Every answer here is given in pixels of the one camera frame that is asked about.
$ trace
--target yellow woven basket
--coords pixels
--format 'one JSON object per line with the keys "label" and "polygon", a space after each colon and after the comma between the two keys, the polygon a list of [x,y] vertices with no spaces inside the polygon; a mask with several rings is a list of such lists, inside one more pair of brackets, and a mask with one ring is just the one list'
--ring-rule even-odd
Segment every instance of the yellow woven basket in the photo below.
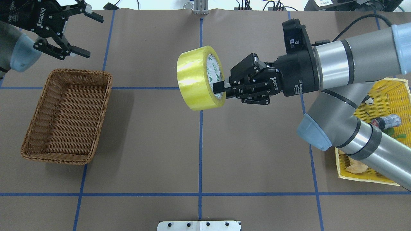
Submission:
{"label": "yellow woven basket", "polygon": [[[398,139],[398,141],[411,147],[411,93],[408,81],[406,79],[385,78],[375,83],[368,94],[374,98],[374,104],[361,104],[354,115],[365,122],[370,122],[375,117],[390,114],[399,115],[402,123],[399,127],[394,128],[394,136],[406,134],[407,138]],[[359,174],[348,172],[346,168],[350,166],[350,161],[347,155],[337,148],[335,149],[335,157],[339,178],[399,186],[371,168]]]}

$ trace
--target white label sticker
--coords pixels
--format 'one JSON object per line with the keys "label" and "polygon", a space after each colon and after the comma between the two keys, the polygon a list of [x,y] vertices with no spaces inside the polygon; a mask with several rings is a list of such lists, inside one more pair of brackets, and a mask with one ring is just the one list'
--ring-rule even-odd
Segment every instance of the white label sticker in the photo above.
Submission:
{"label": "white label sticker", "polygon": [[[214,83],[223,81],[220,66],[218,65],[217,59],[215,59],[212,54],[209,54],[207,57],[207,77],[211,90]],[[215,96],[217,99],[221,99],[223,97],[223,93],[215,94]]]}
{"label": "white label sticker", "polygon": [[317,6],[324,7],[332,4],[331,0],[314,0]]}

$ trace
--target yellow tape roll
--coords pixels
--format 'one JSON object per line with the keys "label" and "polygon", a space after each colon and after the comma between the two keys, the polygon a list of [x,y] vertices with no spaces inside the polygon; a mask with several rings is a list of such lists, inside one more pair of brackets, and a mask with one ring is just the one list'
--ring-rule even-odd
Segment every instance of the yellow tape roll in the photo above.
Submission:
{"label": "yellow tape roll", "polygon": [[177,61],[177,80],[181,95],[192,110],[224,105],[226,93],[212,92],[214,83],[224,81],[221,62],[212,47],[182,53]]}

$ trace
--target cardboard tape core label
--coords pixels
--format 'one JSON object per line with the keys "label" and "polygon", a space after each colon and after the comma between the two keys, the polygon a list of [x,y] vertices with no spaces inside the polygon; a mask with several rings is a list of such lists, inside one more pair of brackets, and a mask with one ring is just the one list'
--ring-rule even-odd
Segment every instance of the cardboard tape core label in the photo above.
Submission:
{"label": "cardboard tape core label", "polygon": [[[207,77],[211,90],[214,83],[223,81],[220,66],[218,65],[216,58],[212,54],[209,54],[207,56]],[[214,95],[217,97],[217,99],[221,99],[223,93],[217,93]]]}

